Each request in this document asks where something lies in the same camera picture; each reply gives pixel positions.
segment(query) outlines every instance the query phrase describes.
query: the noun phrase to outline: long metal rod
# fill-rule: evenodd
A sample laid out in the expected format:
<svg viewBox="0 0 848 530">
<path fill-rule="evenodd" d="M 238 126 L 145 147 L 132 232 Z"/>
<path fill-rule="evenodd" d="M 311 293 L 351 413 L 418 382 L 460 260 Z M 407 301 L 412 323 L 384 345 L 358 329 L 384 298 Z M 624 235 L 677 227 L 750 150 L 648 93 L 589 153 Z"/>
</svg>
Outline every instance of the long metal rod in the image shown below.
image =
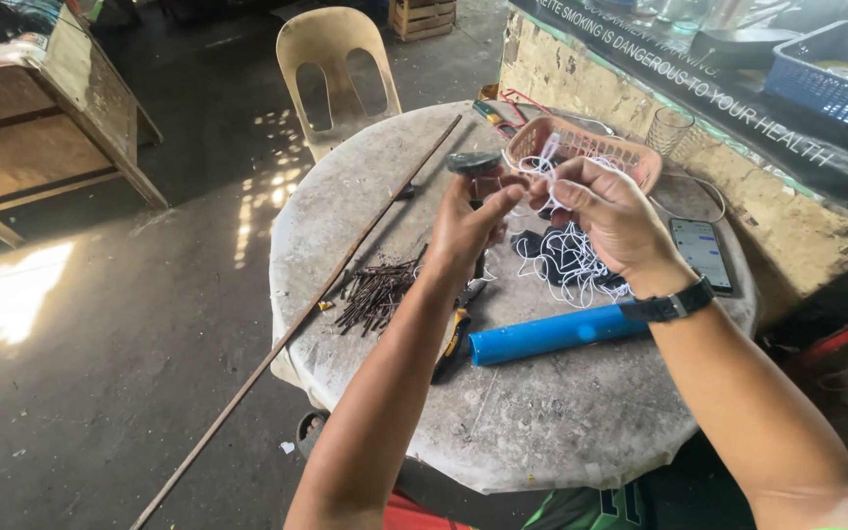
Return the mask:
<svg viewBox="0 0 848 530">
<path fill-rule="evenodd" d="M 302 324 L 306 321 L 310 314 L 313 313 L 313 310 L 316 308 L 319 301 L 322 300 L 324 296 L 326 296 L 326 293 L 329 291 L 329 289 L 333 286 L 334 283 L 336 283 L 336 278 L 338 278 L 339 274 L 341 274 L 342 271 L 346 269 L 348 261 L 351 260 L 353 256 L 355 256 L 355 253 L 358 251 L 359 246 L 361 246 L 363 241 L 365 241 L 366 238 L 371 234 L 371 231 L 375 229 L 375 226 L 380 221 L 382 221 L 384 214 L 388 211 L 388 209 L 391 208 L 391 205 L 395 203 L 395 199 L 398 196 L 398 192 L 404 189 L 404 187 L 408 184 L 411 184 L 411 181 L 415 178 L 418 172 L 421 171 L 421 168 L 424 167 L 424 164 L 426 164 L 427 161 L 430 160 L 430 157 L 432 157 L 434 152 L 437 151 L 437 149 L 442 143 L 444 143 L 444 140 L 451 135 L 453 128 L 457 127 L 457 124 L 460 123 L 460 120 L 462 118 L 463 115 L 457 115 L 457 117 L 453 120 L 453 123 L 451 123 L 450 126 L 447 127 L 447 130 L 444 131 L 444 134 L 440 135 L 440 138 L 437 139 L 437 141 L 428 150 L 424 157 L 421 158 L 421 160 L 418 162 L 418 165 L 416 165 L 415 168 L 411 170 L 411 173 L 409 173 L 408 176 L 404 178 L 404 182 L 402 182 L 396 188 L 396 192 L 391 195 L 391 198 L 388 199 L 388 202 L 385 203 L 385 205 L 382 207 L 381 210 L 378 211 L 377 214 L 375 214 L 374 219 L 372 219 L 371 223 L 369 223 L 369 225 L 365 227 L 365 230 L 363 230 L 362 233 L 359 235 L 358 239 L 355 240 L 355 243 L 353 243 L 351 247 L 348 247 L 346 256 L 342 259 L 342 261 L 339 262 L 338 265 L 336 265 L 336 269 L 333 270 L 332 275 L 329 276 L 329 279 L 326 280 L 326 283 L 323 284 L 321 288 L 319 288 L 319 291 L 316 293 L 316 296 L 313 297 L 313 300 L 311 300 L 310 303 L 303 308 L 302 312 L 300 312 L 300 316 L 297 317 L 297 319 L 293 320 L 293 324 L 289 327 L 287 332 L 280 338 L 279 341 L 277 341 L 277 344 L 273 346 L 273 349 L 270 350 L 270 353 L 267 354 L 266 357 L 264 357 L 264 360 L 260 363 L 260 366 L 257 367 L 257 370 L 253 371 L 251 377 L 248 378 L 247 382 L 244 383 L 244 386 L 241 387 L 235 397 L 231 399 L 231 402 L 224 407 L 224 410 L 222 410 L 221 414 L 218 415 L 218 419 L 215 420 L 215 422 L 210 427 L 208 427 L 208 431 L 205 433 L 201 440 L 198 440 L 198 444 L 195 446 L 194 449 L 191 450 L 188 456 L 185 457 L 185 461 L 182 462 L 182 465 L 180 465 L 178 469 L 175 470 L 175 473 L 171 476 L 169 481 L 166 482 L 166 485 L 163 486 L 161 490 L 159 490 L 159 493 L 156 495 L 156 497 L 151 502 L 149 502 L 149 505 L 146 507 L 146 509 L 143 510 L 141 514 L 139 514 L 139 518 L 135 520 L 135 523 L 132 526 L 130 526 L 130 530 L 138 530 L 140 527 L 142 527 L 143 524 L 146 523 L 149 516 L 152 515 L 154 511 L 156 511 L 156 508 L 159 507 L 159 503 L 161 503 L 162 500 L 166 498 L 166 495 L 169 494 L 171 489 L 175 486 L 175 483 L 177 483 L 179 479 L 182 478 L 182 475 L 185 474 L 186 470 L 188 469 L 188 466 L 191 466 L 191 464 L 195 461 L 195 458 L 198 456 L 199 452 L 205 449 L 205 446 L 208 444 L 208 441 L 211 440 L 211 437 L 215 436 L 215 433 L 218 432 L 218 429 L 221 428 L 221 426 L 224 424 L 224 421 L 238 406 L 238 403 L 240 403 L 241 399 L 243 399 L 247 392 L 251 389 L 251 387 L 253 387 L 253 384 L 257 382 L 257 379 L 260 378 L 261 374 L 264 373 L 266 368 L 270 365 L 270 362 L 278 354 L 280 354 L 280 350 L 284 349 L 284 347 L 287 346 L 287 343 L 290 342 L 290 339 L 292 339 L 293 336 L 296 335 L 296 333 L 300 330 Z"/>
</svg>

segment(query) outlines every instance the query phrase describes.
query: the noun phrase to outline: pile of nails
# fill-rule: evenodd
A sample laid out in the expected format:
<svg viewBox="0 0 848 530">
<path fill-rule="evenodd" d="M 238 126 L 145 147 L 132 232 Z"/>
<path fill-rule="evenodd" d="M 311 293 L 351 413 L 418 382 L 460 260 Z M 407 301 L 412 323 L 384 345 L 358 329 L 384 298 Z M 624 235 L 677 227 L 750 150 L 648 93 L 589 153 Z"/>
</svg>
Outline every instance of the pile of nails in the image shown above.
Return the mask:
<svg viewBox="0 0 848 530">
<path fill-rule="evenodd" d="M 401 299 L 415 283 L 415 270 L 426 251 L 427 245 L 424 245 L 417 259 L 354 272 L 342 290 L 341 296 L 347 301 L 347 306 L 336 319 L 336 325 L 342 328 L 340 335 L 345 335 L 356 325 L 362 327 L 362 337 L 370 331 L 383 330 L 395 316 Z"/>
</svg>

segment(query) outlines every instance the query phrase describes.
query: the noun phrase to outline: blue basket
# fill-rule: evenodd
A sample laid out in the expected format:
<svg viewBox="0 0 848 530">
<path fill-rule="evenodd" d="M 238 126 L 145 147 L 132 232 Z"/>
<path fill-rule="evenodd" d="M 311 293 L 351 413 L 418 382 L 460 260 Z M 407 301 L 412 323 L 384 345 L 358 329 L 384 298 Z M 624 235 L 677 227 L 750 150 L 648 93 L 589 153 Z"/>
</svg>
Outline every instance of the blue basket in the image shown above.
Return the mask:
<svg viewBox="0 0 848 530">
<path fill-rule="evenodd" d="M 773 54 L 774 65 L 764 91 L 848 126 L 848 81 L 811 64 L 820 60 L 848 62 L 848 21 L 785 42 L 774 47 Z"/>
</svg>

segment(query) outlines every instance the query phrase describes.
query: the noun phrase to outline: wooden crate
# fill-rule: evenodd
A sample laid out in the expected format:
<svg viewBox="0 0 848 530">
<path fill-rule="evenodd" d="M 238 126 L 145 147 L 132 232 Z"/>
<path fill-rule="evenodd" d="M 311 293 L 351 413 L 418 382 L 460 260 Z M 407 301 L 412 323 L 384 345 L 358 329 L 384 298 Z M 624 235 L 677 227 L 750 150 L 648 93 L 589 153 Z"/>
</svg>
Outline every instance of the wooden crate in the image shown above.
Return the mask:
<svg viewBox="0 0 848 530">
<path fill-rule="evenodd" d="M 405 42 L 445 35 L 456 18 L 456 0 L 391 0 L 388 6 L 388 25 Z"/>
</svg>

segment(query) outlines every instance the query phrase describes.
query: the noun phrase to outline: gray table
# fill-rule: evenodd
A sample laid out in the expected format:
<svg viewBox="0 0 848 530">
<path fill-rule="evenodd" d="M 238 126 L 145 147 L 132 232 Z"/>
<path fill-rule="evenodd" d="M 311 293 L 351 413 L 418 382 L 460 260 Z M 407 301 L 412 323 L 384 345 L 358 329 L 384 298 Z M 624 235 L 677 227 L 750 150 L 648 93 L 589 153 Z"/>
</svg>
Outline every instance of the gray table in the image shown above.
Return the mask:
<svg viewBox="0 0 848 530">
<path fill-rule="evenodd" d="M 356 255 L 413 258 L 450 174 L 444 156 L 505 146 L 469 102 L 430 106 L 369 127 L 332 151 L 303 179 L 273 228 L 270 289 L 274 336 L 286 331 L 345 254 L 362 227 L 457 114 L 464 119 L 416 179 L 418 196 L 398 203 Z M 714 201 L 693 181 L 664 176 L 653 195 L 669 210 L 714 217 Z M 518 223 L 541 232 L 536 216 Z M 718 235 L 736 295 L 723 306 L 748 335 L 757 312 L 754 281 L 726 221 Z M 575 310 L 552 299 L 546 282 L 516 277 L 522 259 L 491 251 L 492 282 L 471 306 L 471 330 L 490 329 Z M 595 306 L 608 303 L 606 297 Z M 340 337 L 336 307 L 309 324 L 271 367 L 330 409 L 372 346 L 353 330 Z M 696 431 L 695 420 L 649 335 L 477 368 L 466 363 L 430 390 L 408 456 L 483 493 L 590 486 L 618 488 L 669 463 Z"/>
</svg>

